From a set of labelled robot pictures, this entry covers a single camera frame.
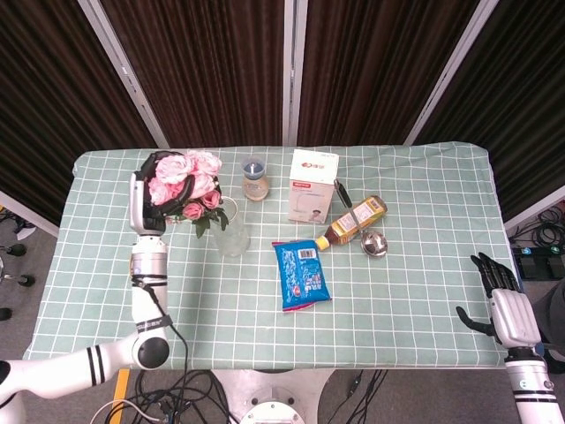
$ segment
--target white frame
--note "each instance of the white frame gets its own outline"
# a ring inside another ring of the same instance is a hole
[[[122,43],[117,39],[114,27],[109,22],[106,12],[102,8],[99,0],[78,0],[80,8],[87,16],[88,22],[92,26],[98,40],[104,47],[104,51],[108,55],[110,62],[114,65],[114,69],[125,89],[132,98],[132,102],[137,108],[143,122],[151,133],[155,144],[158,148],[170,148],[165,134],[163,133],[157,117],[153,113],[149,101],[147,100],[143,89],[133,71],[130,60],[125,54]]]
[[[424,108],[420,112],[418,119],[416,119],[414,126],[406,137],[404,146],[411,146],[414,144],[414,141],[416,141],[416,138],[422,131],[422,128],[424,128],[429,117],[432,115],[433,110],[443,96],[443,93],[445,93],[445,90],[459,69],[459,66],[461,66],[462,61],[467,56],[467,53],[469,53],[471,46],[477,40],[478,35],[490,18],[491,13],[497,4],[498,0],[481,0],[481,2],[477,5],[477,9],[475,9],[473,16],[471,16],[467,27],[459,39],[459,42],[454,48],[453,53],[451,53],[451,56],[443,68],[432,93],[424,105]]]
[[[282,48],[282,145],[296,146],[308,0],[285,0]]]

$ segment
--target glass vase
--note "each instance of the glass vase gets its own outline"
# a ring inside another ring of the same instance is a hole
[[[239,213],[237,203],[230,197],[222,197],[223,208],[230,223],[222,231],[222,227],[215,221],[210,221],[210,232],[214,236],[218,251],[224,256],[239,256],[249,246],[249,235],[245,228],[244,219]]]

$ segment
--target gray carpet floor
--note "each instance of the gray carpet floor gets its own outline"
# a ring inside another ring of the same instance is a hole
[[[13,222],[0,223],[0,245],[17,242]],[[18,284],[0,284],[0,307],[13,308],[13,317],[0,322],[0,359],[20,359],[31,341],[45,280],[55,250],[56,240],[36,230],[23,240],[28,252],[15,258],[2,253],[4,265],[10,274],[33,274],[36,284],[25,288]],[[531,282],[526,293],[535,300],[553,286],[553,283]],[[132,372],[128,393],[132,393]],[[322,392],[319,405],[319,423],[328,422],[335,408],[345,399],[351,382],[358,371],[339,370],[330,377]],[[147,374],[146,389],[162,389],[181,376],[177,371],[154,371]],[[344,423],[361,398],[368,378],[354,396],[343,406],[332,421]],[[565,411],[565,375],[554,375],[555,392]],[[26,393],[27,422],[39,424],[88,423],[100,406],[113,398],[116,377],[102,386],[84,390],[59,399],[45,400]],[[211,404],[204,405],[202,413],[207,422],[222,422],[221,415]],[[131,415],[125,414],[123,422]],[[184,422],[198,423],[195,417]],[[391,370],[375,396],[367,422],[403,423],[516,423],[518,415],[509,379],[504,369],[497,370]]]

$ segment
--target metal spoon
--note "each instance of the metal spoon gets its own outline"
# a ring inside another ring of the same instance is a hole
[[[337,179],[334,181],[334,187],[343,205],[350,211],[351,217],[353,218],[353,221],[355,221],[359,234],[361,234],[361,248],[363,249],[363,252],[373,258],[380,258],[381,256],[384,256],[388,250],[388,243],[385,236],[375,230],[361,228],[361,224],[353,211],[353,205],[351,204],[350,196],[347,194],[345,187]]]

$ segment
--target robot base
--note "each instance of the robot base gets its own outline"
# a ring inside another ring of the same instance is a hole
[[[321,392],[333,368],[294,369],[278,374],[214,370],[233,415],[241,424],[316,424]]]

